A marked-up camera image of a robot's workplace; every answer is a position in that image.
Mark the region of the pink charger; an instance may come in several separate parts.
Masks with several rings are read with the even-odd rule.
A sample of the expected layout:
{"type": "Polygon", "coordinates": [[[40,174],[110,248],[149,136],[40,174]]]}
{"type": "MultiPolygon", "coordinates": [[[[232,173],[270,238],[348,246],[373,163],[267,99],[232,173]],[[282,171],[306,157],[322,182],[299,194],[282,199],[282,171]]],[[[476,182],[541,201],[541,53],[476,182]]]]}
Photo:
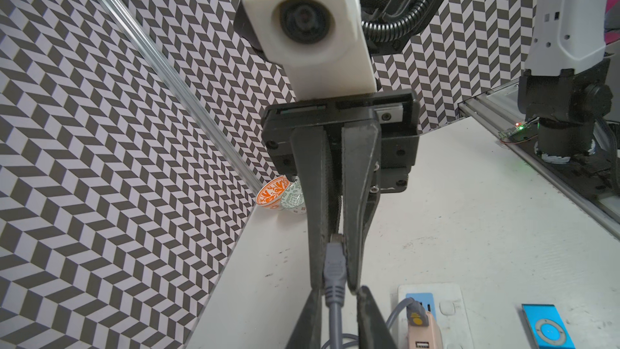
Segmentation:
{"type": "Polygon", "coordinates": [[[421,318],[415,318],[408,325],[408,349],[443,349],[442,335],[432,313],[427,314],[428,324],[423,326],[421,318]]]}

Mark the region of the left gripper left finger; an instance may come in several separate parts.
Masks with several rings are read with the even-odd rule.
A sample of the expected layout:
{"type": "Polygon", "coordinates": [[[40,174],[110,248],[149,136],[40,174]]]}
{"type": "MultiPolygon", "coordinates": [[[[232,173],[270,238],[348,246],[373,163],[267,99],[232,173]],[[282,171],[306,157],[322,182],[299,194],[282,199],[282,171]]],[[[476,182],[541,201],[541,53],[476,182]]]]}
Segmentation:
{"type": "Polygon", "coordinates": [[[320,349],[322,329],[322,295],[313,289],[287,342],[286,349],[320,349]]]}

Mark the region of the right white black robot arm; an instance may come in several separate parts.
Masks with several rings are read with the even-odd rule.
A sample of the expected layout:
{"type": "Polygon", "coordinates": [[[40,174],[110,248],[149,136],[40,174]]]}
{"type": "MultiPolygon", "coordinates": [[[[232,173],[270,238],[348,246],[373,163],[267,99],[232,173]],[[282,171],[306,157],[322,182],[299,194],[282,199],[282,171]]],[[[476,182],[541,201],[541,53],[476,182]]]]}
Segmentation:
{"type": "MultiPolygon", "coordinates": [[[[308,210],[310,283],[326,285],[327,245],[344,234],[344,278],[357,292],[368,230],[384,193],[402,192],[418,149],[412,90],[380,90],[371,60],[400,53],[444,0],[242,0],[236,32],[284,69],[294,103],[266,109],[263,143],[277,171],[297,177],[308,210]]],[[[538,0],[519,86],[545,155],[590,149],[605,84],[607,0],[538,0]]]]}

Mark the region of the blue mp3 player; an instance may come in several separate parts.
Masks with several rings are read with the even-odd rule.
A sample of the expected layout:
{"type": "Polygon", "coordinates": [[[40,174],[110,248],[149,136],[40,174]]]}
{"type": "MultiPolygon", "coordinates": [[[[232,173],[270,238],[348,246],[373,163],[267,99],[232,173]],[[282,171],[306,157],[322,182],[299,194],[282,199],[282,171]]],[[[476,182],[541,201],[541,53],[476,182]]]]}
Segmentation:
{"type": "Polygon", "coordinates": [[[576,349],[554,305],[522,304],[527,326],[538,349],[576,349]]]}

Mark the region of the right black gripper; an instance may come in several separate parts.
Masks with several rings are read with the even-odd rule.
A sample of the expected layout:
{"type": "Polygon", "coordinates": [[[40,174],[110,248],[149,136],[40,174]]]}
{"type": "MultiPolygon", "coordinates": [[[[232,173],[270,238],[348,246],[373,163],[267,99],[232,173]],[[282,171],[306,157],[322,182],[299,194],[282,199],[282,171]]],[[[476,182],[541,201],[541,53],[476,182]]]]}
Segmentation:
{"type": "Polygon", "coordinates": [[[380,168],[400,172],[399,177],[382,176],[381,192],[403,192],[418,152],[419,112],[413,90],[276,104],[264,111],[262,142],[271,161],[279,174],[298,176],[304,194],[312,289],[324,287],[326,244],[338,225],[340,202],[334,171],[342,179],[347,283],[350,292],[356,293],[367,202],[373,197],[380,145],[380,168]]]}

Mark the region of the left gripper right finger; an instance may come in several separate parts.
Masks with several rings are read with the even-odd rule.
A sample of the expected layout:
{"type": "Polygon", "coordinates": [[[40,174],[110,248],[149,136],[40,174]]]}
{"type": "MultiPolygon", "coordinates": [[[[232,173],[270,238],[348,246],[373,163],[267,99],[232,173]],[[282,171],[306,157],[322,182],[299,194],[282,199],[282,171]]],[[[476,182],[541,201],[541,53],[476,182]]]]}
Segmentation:
{"type": "Polygon", "coordinates": [[[358,347],[360,349],[397,349],[379,307],[367,286],[357,292],[358,347]]]}

